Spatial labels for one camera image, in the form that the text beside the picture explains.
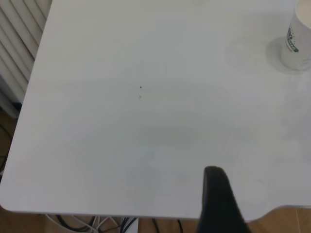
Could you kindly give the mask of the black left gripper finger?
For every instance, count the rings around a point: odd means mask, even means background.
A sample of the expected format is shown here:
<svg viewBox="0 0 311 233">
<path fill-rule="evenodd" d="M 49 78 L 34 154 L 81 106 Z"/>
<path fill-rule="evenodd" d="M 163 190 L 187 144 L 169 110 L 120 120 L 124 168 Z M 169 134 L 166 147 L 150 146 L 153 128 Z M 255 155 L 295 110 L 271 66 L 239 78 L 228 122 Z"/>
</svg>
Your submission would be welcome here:
<svg viewBox="0 0 311 233">
<path fill-rule="evenodd" d="M 249 233 L 229 179 L 217 166 L 204 169 L 202 211 L 197 233 Z"/>
</svg>

